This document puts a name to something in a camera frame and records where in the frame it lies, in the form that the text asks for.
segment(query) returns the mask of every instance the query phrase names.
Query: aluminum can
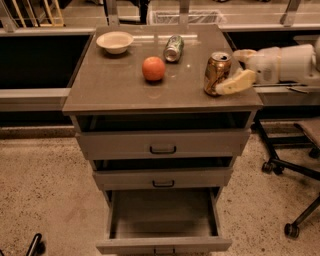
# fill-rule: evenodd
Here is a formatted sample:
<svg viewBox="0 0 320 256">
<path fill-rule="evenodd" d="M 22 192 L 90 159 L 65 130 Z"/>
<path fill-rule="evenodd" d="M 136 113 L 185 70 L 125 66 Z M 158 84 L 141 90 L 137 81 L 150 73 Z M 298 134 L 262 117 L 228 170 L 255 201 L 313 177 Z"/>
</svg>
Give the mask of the aluminum can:
<svg viewBox="0 0 320 256">
<path fill-rule="evenodd" d="M 163 51 L 165 59 L 169 62 L 176 62 L 180 59 L 184 47 L 183 38 L 179 35 L 173 35 L 167 42 Z"/>
<path fill-rule="evenodd" d="M 216 85 L 228 78 L 231 56 L 226 52 L 213 52 L 208 60 L 204 76 L 204 90 L 211 96 L 219 96 Z"/>
</svg>

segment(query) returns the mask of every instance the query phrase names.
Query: red apple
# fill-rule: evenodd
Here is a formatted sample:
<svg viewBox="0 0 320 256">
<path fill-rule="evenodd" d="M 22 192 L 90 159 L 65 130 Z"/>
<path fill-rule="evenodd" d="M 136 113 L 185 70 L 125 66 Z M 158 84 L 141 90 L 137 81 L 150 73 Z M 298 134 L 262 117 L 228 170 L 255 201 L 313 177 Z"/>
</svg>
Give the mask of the red apple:
<svg viewBox="0 0 320 256">
<path fill-rule="evenodd" d="M 148 81 L 161 80 L 166 71 L 166 66 L 159 57 L 148 57 L 142 63 L 142 73 Z"/>
</svg>

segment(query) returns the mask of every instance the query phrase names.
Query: speckled floor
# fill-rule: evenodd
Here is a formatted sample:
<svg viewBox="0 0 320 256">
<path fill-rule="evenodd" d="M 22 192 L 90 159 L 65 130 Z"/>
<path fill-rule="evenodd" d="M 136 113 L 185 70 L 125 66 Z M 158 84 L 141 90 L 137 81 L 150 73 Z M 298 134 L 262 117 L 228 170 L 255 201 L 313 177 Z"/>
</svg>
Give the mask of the speckled floor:
<svg viewBox="0 0 320 256">
<path fill-rule="evenodd" d="M 307 150 L 279 154 L 319 167 Z M 253 133 L 217 205 L 222 235 L 233 244 L 212 255 L 319 255 L 320 208 L 301 225 L 298 239 L 283 233 L 284 225 L 318 196 L 319 182 L 291 171 L 265 174 L 261 165 L 267 159 Z M 105 237 L 108 208 L 72 127 L 0 128 L 0 188 L 5 256 L 25 255 L 37 232 L 47 246 L 44 255 L 100 255 L 95 242 Z"/>
</svg>

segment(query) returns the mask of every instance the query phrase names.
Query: cabinet top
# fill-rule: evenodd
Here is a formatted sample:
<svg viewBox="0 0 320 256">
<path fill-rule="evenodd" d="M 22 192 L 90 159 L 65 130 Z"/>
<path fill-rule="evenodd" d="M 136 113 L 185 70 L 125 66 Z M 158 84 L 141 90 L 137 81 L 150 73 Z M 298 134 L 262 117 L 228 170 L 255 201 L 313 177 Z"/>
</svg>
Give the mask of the cabinet top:
<svg viewBox="0 0 320 256">
<path fill-rule="evenodd" d="M 111 55 L 96 44 L 103 33 L 120 30 L 134 36 L 128 50 Z M 184 38 L 178 63 L 166 63 L 160 82 L 149 83 L 142 74 L 145 58 L 158 56 L 170 36 Z M 65 114 L 189 112 L 257 109 L 255 90 L 212 97 L 205 93 L 204 76 L 212 52 L 232 50 L 216 25 L 119 26 L 98 28 L 63 108 Z M 239 68 L 232 59 L 230 75 Z"/>
</svg>

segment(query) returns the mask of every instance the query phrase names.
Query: white bowl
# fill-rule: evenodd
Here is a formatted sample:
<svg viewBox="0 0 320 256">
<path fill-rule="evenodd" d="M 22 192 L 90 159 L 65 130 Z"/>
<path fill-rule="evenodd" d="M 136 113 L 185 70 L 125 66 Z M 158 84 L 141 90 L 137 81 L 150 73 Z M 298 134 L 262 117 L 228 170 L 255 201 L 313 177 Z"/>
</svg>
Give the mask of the white bowl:
<svg viewBox="0 0 320 256">
<path fill-rule="evenodd" d="M 120 54 L 127 50 L 133 42 L 133 36 L 122 31 L 105 33 L 98 37 L 97 45 L 107 50 L 111 54 Z"/>
</svg>

